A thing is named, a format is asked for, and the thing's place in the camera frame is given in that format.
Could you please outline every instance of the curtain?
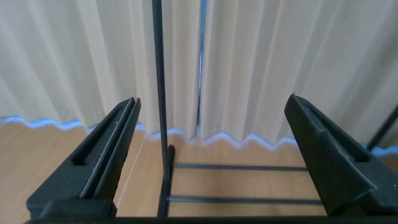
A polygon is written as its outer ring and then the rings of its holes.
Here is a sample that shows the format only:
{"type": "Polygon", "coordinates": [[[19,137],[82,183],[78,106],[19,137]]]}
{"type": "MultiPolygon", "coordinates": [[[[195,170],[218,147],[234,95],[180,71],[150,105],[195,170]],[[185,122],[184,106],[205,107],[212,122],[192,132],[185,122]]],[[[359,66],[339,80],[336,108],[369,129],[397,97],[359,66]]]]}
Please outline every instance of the curtain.
{"type": "Polygon", "coordinates": [[[397,5],[207,0],[201,137],[291,136],[284,106],[295,93],[357,141],[370,140],[398,103],[397,5]]]}
{"type": "MultiPolygon", "coordinates": [[[[201,1],[162,1],[167,122],[196,135],[201,1]]],[[[159,131],[152,3],[1,1],[0,116],[99,123],[139,97],[159,131]]]]}

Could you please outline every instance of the wooden floor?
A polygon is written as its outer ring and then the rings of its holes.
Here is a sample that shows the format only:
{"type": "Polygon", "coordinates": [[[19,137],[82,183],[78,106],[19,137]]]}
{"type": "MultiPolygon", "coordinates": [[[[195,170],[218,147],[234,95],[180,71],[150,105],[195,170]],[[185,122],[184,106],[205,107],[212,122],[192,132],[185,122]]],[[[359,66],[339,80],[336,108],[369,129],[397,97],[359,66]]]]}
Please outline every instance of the wooden floor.
{"type": "MultiPolygon", "coordinates": [[[[28,196],[86,137],[83,128],[62,131],[53,126],[30,129],[22,123],[0,124],[0,223],[29,219],[28,196]]],[[[227,139],[204,143],[169,135],[176,162],[305,166],[294,144],[268,149],[252,140],[241,149],[227,139]]],[[[156,216],[162,181],[160,141],[136,131],[123,167],[114,203],[117,216],[156,216]]],[[[310,198],[318,194],[307,172],[176,169],[173,195],[310,198]]],[[[248,205],[175,202],[171,217],[325,215],[320,205],[248,205]]]]}

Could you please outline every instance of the metal frame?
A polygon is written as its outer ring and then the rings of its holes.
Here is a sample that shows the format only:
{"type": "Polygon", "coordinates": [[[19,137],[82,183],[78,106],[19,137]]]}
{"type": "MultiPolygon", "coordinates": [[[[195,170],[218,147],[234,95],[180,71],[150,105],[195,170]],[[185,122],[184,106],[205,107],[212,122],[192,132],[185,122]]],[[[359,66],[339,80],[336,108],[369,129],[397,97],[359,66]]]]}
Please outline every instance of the metal frame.
{"type": "Polygon", "coordinates": [[[206,203],[286,203],[321,205],[320,200],[305,200],[294,198],[221,198],[221,197],[194,197],[170,195],[174,168],[183,169],[229,169],[229,170],[277,170],[277,171],[307,171],[306,167],[277,167],[277,166],[236,166],[216,164],[174,164],[175,148],[167,144],[167,119],[164,82],[164,50],[162,27],[162,2],[152,0],[154,19],[154,39],[156,57],[157,92],[159,100],[160,137],[162,143],[163,181],[159,197],[158,218],[167,218],[170,202],[206,202],[206,203]]]}

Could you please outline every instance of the beige pleated curtain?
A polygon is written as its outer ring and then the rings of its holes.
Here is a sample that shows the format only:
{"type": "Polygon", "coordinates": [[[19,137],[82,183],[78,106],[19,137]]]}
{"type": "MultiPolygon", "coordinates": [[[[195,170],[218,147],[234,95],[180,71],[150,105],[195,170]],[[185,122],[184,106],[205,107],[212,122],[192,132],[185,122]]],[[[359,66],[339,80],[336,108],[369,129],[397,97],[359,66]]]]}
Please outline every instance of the beige pleated curtain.
{"type": "Polygon", "coordinates": [[[291,135],[284,106],[295,93],[367,142],[398,103],[397,5],[207,0],[201,137],[276,143],[291,135]]]}
{"type": "MultiPolygon", "coordinates": [[[[196,135],[201,1],[162,1],[168,125],[196,135]]],[[[90,126],[140,97],[159,130],[152,3],[1,1],[0,117],[90,126]]]]}
{"type": "MultiPolygon", "coordinates": [[[[398,103],[397,1],[207,0],[200,137],[291,135],[296,93],[367,142],[398,103]]],[[[168,127],[196,136],[201,0],[162,1],[168,127]]],[[[0,116],[96,124],[142,99],[159,131],[151,1],[1,1],[0,116]]],[[[397,126],[386,140],[397,139],[397,126]]]]}

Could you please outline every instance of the horizontal metal bar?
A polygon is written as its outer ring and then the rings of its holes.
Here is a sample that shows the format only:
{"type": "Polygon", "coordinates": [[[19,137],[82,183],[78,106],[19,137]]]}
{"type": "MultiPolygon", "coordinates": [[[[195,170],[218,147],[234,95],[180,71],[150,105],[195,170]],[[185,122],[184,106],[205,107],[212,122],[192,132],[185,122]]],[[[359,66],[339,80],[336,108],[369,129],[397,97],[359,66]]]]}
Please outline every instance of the horizontal metal bar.
{"type": "Polygon", "coordinates": [[[170,202],[206,202],[206,203],[278,203],[278,204],[302,204],[322,205],[321,200],[293,199],[293,198],[222,198],[199,196],[169,196],[170,202]]]}
{"type": "Polygon", "coordinates": [[[174,168],[184,169],[231,169],[231,170],[273,170],[273,171],[308,171],[306,167],[286,166],[244,166],[244,165],[217,165],[217,164],[174,164],[174,168]]]}

